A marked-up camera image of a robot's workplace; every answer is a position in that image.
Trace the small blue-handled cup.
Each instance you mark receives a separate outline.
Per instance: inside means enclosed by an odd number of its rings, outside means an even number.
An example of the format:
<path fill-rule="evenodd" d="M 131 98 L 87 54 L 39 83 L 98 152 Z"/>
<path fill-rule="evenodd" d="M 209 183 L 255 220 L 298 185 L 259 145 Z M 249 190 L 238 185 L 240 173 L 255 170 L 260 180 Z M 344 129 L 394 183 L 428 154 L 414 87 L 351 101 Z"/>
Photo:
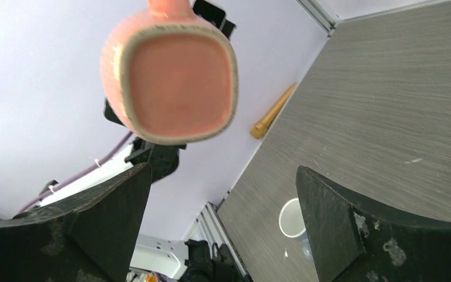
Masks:
<path fill-rule="evenodd" d="M 299 240 L 302 243 L 304 256 L 312 260 L 299 198 L 293 198 L 283 205 L 278 217 L 278 226 L 285 237 Z"/>

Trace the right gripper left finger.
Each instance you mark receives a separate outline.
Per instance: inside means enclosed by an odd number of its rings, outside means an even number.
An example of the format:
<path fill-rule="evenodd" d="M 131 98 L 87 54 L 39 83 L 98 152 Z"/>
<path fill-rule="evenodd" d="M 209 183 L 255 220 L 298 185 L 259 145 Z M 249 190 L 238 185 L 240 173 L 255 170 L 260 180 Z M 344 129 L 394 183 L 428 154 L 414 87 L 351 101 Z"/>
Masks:
<path fill-rule="evenodd" d="M 0 281 L 125 281 L 152 183 L 139 164 L 0 220 Z"/>

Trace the pink patterned mug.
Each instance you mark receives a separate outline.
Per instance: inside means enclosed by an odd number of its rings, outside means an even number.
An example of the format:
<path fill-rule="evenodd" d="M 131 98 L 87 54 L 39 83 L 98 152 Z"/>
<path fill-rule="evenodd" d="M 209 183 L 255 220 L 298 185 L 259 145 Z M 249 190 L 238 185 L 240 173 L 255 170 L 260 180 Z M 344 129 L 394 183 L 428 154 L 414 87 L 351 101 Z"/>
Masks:
<path fill-rule="evenodd" d="M 215 137 L 237 108 L 234 49 L 189 1 L 148 1 L 118 24 L 102 49 L 100 78 L 122 124 L 158 145 Z"/>

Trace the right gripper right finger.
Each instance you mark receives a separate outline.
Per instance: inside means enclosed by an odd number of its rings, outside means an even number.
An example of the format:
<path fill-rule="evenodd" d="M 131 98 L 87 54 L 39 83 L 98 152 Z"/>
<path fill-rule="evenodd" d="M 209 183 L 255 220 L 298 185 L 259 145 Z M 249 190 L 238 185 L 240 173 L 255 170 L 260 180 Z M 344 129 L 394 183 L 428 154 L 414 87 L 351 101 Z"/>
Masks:
<path fill-rule="evenodd" d="M 304 166 L 295 184 L 320 281 L 451 281 L 451 222 L 388 206 Z"/>

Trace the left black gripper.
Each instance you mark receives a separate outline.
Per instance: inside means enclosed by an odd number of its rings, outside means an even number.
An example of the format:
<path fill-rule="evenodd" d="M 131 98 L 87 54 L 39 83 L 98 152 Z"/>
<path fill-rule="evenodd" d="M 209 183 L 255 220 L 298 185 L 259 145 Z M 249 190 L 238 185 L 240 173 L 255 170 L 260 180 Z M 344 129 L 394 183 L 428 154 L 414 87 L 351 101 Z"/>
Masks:
<path fill-rule="evenodd" d="M 226 18 L 227 14 L 223 8 L 206 0 L 195 0 L 192 10 L 197 16 L 218 28 L 227 39 L 230 39 L 236 24 Z"/>

